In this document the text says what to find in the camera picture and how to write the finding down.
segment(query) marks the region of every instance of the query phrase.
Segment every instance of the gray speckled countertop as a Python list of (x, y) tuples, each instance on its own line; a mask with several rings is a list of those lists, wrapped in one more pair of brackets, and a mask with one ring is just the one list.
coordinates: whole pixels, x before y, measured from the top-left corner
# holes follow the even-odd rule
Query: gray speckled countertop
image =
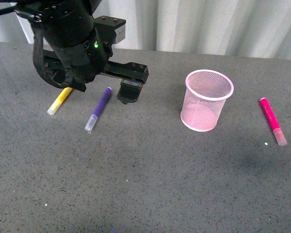
[[(291, 61), (138, 50), (112, 60), (148, 65), (135, 104), (116, 99), (119, 80), (97, 76), (48, 116), (61, 90), (36, 73), (32, 46), (0, 43), (1, 233), (291, 232)], [(203, 68), (235, 91), (215, 129), (198, 133), (180, 111), (186, 75)], [(107, 86), (114, 94), (89, 134)]]

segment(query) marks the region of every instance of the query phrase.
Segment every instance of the mesh cup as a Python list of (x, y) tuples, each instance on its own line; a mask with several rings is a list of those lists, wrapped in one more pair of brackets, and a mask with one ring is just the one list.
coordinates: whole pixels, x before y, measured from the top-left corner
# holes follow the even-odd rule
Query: mesh cup
[(233, 83), (217, 71), (200, 69), (186, 77), (185, 85), (187, 89), (180, 114), (182, 122), (191, 130), (212, 130), (225, 100), (233, 94)]

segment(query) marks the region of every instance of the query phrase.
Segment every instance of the black cable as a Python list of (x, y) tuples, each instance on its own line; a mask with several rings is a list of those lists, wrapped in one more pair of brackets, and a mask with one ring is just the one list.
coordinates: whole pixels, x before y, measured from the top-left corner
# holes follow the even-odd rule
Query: black cable
[(8, 13), (11, 13), (11, 12), (14, 11), (14, 9), (15, 9), (14, 6), (0, 9), (0, 16), (5, 15), (5, 14), (8, 14)]
[[(3, 3), (3, 2), (14, 2), (15, 3), (16, 2), (16, 3), (19, 3), (19, 4), (29, 4), (29, 3), (32, 3), (34, 1), (36, 1), (36, 0), (18, 0), (18, 1), (0, 0), (1, 3)], [(0, 16), (8, 14), (8, 13), (11, 13), (14, 10), (15, 10), (14, 6), (0, 9)]]

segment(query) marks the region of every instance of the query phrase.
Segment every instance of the black robotic end effector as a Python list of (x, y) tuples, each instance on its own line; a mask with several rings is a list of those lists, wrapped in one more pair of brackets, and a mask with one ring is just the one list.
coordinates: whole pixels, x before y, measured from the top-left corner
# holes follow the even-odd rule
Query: black robotic end effector
[[(39, 75), (57, 88), (86, 90), (86, 83), (102, 74), (123, 79), (117, 98), (136, 102), (148, 77), (147, 66), (108, 61), (112, 45), (125, 38), (124, 19), (92, 13), (101, 0), (40, 0), (16, 6), (34, 32), (33, 63)], [(43, 50), (43, 38), (54, 51)]]

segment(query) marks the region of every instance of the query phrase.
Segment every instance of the pink marker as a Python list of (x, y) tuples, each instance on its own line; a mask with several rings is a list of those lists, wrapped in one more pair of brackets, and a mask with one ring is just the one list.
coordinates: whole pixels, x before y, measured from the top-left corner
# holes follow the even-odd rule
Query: pink marker
[(268, 103), (268, 100), (266, 98), (262, 98), (260, 100), (261, 106), (263, 108), (263, 111), (268, 119), (268, 122), (270, 123), (272, 130), (275, 134), (275, 137), (277, 139), (277, 142), (280, 146), (285, 146), (287, 145), (287, 141), (283, 135), (283, 132), (280, 128), (280, 125), (276, 119), (275, 114), (272, 111), (272, 108), (270, 104)]

